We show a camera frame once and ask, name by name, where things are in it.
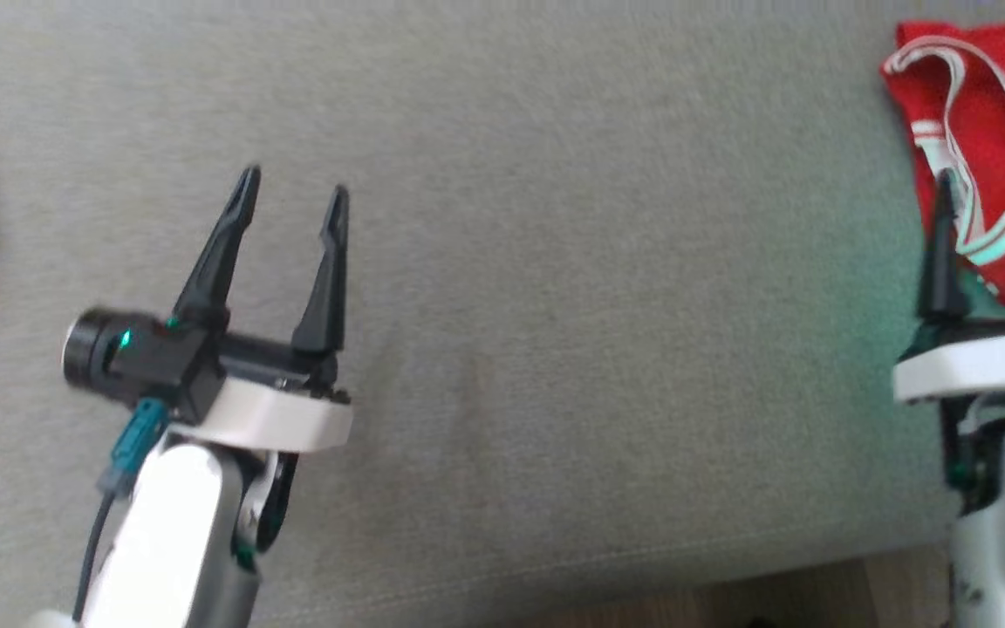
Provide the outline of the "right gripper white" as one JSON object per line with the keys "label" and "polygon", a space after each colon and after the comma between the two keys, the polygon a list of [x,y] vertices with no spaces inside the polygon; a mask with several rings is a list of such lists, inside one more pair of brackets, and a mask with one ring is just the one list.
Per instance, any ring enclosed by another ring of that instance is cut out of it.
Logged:
{"label": "right gripper white", "polygon": [[[962,319],[956,251],[954,171],[936,179],[932,225],[926,235],[917,295],[921,319]],[[894,401],[936,403],[944,481],[962,510],[982,510],[1000,496],[1005,438],[1005,319],[924,324],[892,369]]]}

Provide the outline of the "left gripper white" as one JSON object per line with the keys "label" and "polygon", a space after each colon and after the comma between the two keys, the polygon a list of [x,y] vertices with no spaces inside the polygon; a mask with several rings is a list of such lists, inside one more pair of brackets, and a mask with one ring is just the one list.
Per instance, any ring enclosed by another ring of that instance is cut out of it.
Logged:
{"label": "left gripper white", "polygon": [[[176,321],[227,329],[228,294],[260,183],[259,166],[244,168],[236,180],[173,306]],[[238,545],[247,553],[267,551],[276,541],[301,454],[343,446],[350,437],[350,394],[336,386],[345,342],[350,246],[350,191],[344,184],[332,190],[320,245],[318,274],[291,345],[224,338],[220,360],[227,377],[207,417],[198,426],[175,422],[171,428],[185,439],[263,457],[263,469],[250,482],[239,517]]]}

